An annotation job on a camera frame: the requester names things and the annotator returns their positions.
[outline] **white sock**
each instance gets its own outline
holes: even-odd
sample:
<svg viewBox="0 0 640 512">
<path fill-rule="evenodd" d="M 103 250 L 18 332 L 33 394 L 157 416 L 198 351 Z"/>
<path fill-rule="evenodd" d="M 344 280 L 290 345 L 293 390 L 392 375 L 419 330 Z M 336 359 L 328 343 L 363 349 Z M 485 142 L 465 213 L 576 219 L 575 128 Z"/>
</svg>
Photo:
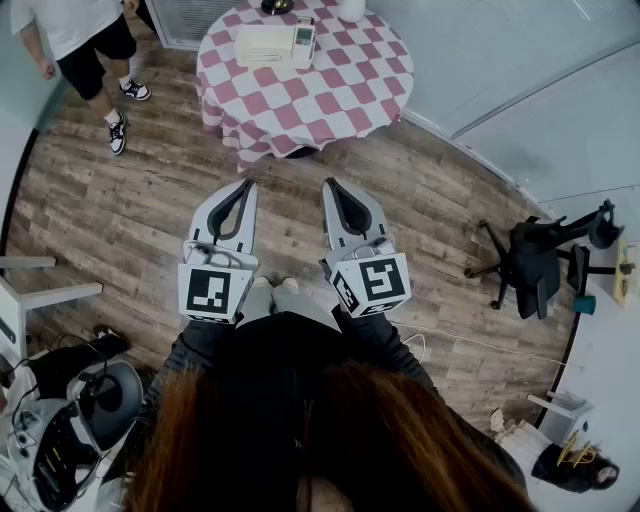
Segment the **white sock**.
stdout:
<svg viewBox="0 0 640 512">
<path fill-rule="evenodd" d="M 129 73 L 127 76 L 122 77 L 122 78 L 118 78 L 118 81 L 120 82 L 120 87 L 122 87 L 125 91 L 129 88 L 129 82 L 131 82 L 131 73 Z"/>
<path fill-rule="evenodd" d="M 119 123 L 120 122 L 120 114 L 118 114 L 118 111 L 114 108 L 111 112 L 109 112 L 107 114 L 107 116 L 104 118 L 104 120 L 109 124 Z"/>
</svg>

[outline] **pink and white tablecloth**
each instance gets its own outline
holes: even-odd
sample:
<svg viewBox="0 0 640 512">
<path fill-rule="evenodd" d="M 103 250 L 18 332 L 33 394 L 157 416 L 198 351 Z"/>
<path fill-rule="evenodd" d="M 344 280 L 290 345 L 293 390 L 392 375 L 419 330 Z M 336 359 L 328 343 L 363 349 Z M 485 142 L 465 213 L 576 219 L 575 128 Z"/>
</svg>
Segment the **pink and white tablecloth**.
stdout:
<svg viewBox="0 0 640 512">
<path fill-rule="evenodd" d="M 198 52 L 205 130 L 222 129 L 223 143 L 238 151 L 238 171 L 268 153 L 284 157 L 303 146 L 322 149 L 397 119 L 413 88 L 413 62 L 387 23 L 370 12 L 359 23 L 342 21 L 335 0 L 295 0 L 284 16 L 264 14 L 260 1 L 219 18 Z M 240 25 L 294 25 L 298 16 L 315 19 L 310 69 L 238 66 L 234 40 Z"/>
</svg>

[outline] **black baseboard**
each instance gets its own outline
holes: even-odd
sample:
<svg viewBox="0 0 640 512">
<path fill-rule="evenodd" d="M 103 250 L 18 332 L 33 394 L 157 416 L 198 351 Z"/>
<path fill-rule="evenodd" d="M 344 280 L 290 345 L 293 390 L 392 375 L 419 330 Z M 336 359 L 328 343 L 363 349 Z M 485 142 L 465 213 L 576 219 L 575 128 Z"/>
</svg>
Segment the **black baseboard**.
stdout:
<svg viewBox="0 0 640 512">
<path fill-rule="evenodd" d="M 4 212 L 4 222 L 2 223 L 2 231 L 0 232 L 0 256 L 4 256 L 7 250 L 7 239 L 9 238 L 9 226 L 11 225 L 11 215 L 13 214 L 13 207 L 18 195 L 18 189 L 20 188 L 20 182 L 22 181 L 22 175 L 27 168 L 27 162 L 29 161 L 31 150 L 36 143 L 36 139 L 38 138 L 39 133 L 40 132 L 38 132 L 38 130 L 36 130 L 35 128 L 31 130 L 31 134 L 29 135 L 27 143 L 24 146 L 24 150 L 22 151 L 20 162 L 18 162 L 18 168 L 16 169 L 13 183 L 11 184 L 11 192 L 9 193 L 9 200 L 7 201 L 7 210 Z M 3 274 L 4 273 L 2 269 L 0 269 L 0 276 L 2 276 Z"/>
<path fill-rule="evenodd" d="M 580 291 L 576 295 L 577 297 L 584 297 L 584 294 L 587 291 L 587 279 L 589 277 L 588 269 L 589 269 L 589 250 L 586 247 L 582 248 L 584 250 L 584 278 L 582 279 L 582 283 L 580 283 Z M 573 325 L 571 326 L 571 334 L 569 334 L 569 342 L 567 343 L 566 348 L 564 349 L 564 354 L 562 356 L 562 364 L 556 373 L 556 378 L 553 379 L 553 384 L 551 385 L 551 389 L 549 391 L 555 392 L 558 389 L 558 385 L 560 384 L 560 379 L 562 379 L 562 375 L 564 374 L 565 364 L 569 360 L 569 356 L 571 355 L 571 349 L 573 348 L 573 342 L 576 339 L 576 333 L 578 332 L 578 325 L 580 324 L 580 313 L 576 313 L 573 317 Z M 551 402 L 549 397 L 545 397 L 547 402 Z M 538 414 L 538 419 L 536 419 L 535 427 L 540 428 L 542 424 L 542 420 L 547 414 L 547 409 L 543 408 Z"/>
</svg>

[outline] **wooden floor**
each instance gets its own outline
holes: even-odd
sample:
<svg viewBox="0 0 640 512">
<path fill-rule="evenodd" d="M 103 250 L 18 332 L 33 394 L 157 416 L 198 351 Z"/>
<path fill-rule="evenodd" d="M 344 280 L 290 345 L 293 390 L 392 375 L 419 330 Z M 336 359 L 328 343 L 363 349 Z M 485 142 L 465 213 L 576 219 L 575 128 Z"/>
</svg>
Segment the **wooden floor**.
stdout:
<svg viewBox="0 0 640 512">
<path fill-rule="evenodd" d="M 8 280 L 22 292 L 104 283 L 98 297 L 32 314 L 28 328 L 47 343 L 63 332 L 89 337 L 94 324 L 108 323 L 130 337 L 132 357 L 158 366 L 185 324 L 177 312 L 177 265 L 191 217 L 240 176 L 233 152 L 202 131 L 194 55 L 164 50 L 146 27 L 131 25 L 139 45 L 137 77 L 153 97 L 141 103 L 117 97 L 129 125 L 127 149 L 113 157 L 103 120 L 70 91 L 29 159 L 8 244 L 9 254 L 48 254 L 59 264 L 10 271 Z M 115 95 L 115 81 L 106 83 Z M 508 228 L 535 212 L 517 191 L 408 122 L 330 144 L 311 159 L 264 158 L 244 176 L 259 184 L 254 254 L 261 270 L 294 276 L 327 308 L 337 298 L 317 264 L 327 250 L 321 184 L 335 176 L 367 190 L 384 208 L 410 265 L 413 298 L 389 317 L 404 337 L 425 335 L 423 364 L 445 399 L 482 429 L 498 406 L 535 418 L 537 407 L 526 395 L 544 393 L 557 364 L 428 330 L 562 357 L 573 319 L 566 285 L 545 321 L 525 321 L 512 290 L 504 310 L 489 307 L 498 291 L 495 276 L 463 277 L 465 267 L 496 260 L 479 220 L 492 222 L 507 242 Z M 413 348 L 420 357 L 421 342 Z"/>
</svg>

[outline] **black shorts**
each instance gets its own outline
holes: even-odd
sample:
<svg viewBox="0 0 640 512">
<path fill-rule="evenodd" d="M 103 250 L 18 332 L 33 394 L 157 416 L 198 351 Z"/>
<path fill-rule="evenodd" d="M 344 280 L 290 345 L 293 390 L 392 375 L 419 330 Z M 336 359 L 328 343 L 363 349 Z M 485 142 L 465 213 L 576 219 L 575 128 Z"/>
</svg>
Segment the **black shorts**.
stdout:
<svg viewBox="0 0 640 512">
<path fill-rule="evenodd" d="M 102 89 L 104 68 L 96 50 L 109 59 L 127 60 L 136 53 L 136 40 L 121 15 L 107 28 L 58 61 L 64 76 L 84 100 L 90 100 Z"/>
</svg>

